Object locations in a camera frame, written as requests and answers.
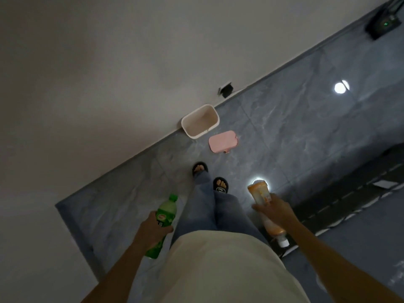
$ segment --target white shirt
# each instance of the white shirt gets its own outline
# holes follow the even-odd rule
[[[157,302],[310,302],[270,247],[239,233],[195,231],[172,246]]]

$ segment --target white trash bin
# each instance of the white trash bin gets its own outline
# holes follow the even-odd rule
[[[213,130],[219,122],[219,115],[215,108],[205,104],[182,118],[181,126],[190,138],[196,139]]]

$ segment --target foot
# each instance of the foot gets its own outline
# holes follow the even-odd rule
[[[206,171],[208,172],[208,166],[204,162],[198,162],[192,168],[192,175],[195,176],[198,172]]]
[[[213,189],[218,192],[227,193],[229,191],[229,184],[224,178],[217,177],[213,180]]]

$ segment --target black slipper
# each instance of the black slipper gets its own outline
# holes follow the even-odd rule
[[[197,163],[194,165],[194,167],[192,167],[192,176],[193,176],[193,177],[195,176],[195,174],[197,174],[198,172],[202,171],[202,170],[195,171],[195,168],[196,168],[197,166],[199,166],[199,165],[202,165],[202,166],[205,168],[205,171],[206,171],[206,172],[209,172],[209,171],[208,171],[208,166],[207,166],[204,162],[197,162]]]
[[[218,185],[217,180],[221,180],[222,182],[224,182],[226,184],[226,188],[221,187],[220,185]],[[217,178],[215,178],[213,180],[213,190],[216,190],[218,192],[227,193],[229,191],[229,184],[227,183],[227,181],[224,178],[217,177]]]

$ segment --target pink trash bin lid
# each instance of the pink trash bin lid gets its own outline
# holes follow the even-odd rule
[[[214,153],[229,153],[229,150],[237,145],[238,139],[234,131],[227,131],[209,138],[209,146]]]

